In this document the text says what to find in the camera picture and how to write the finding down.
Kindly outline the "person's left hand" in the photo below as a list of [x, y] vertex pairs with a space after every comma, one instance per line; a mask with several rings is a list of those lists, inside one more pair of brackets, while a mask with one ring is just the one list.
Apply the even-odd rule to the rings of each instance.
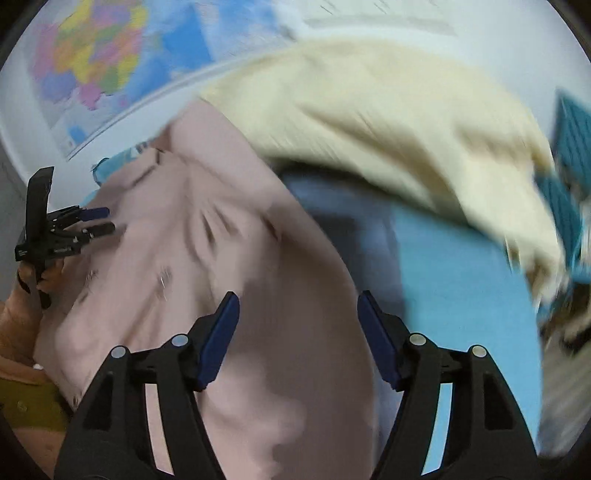
[[62, 260], [57, 260], [41, 274], [37, 282], [34, 267], [21, 262], [17, 280], [9, 297], [1, 302], [1, 356], [32, 367], [36, 339], [43, 317], [41, 293], [54, 294], [60, 286]]

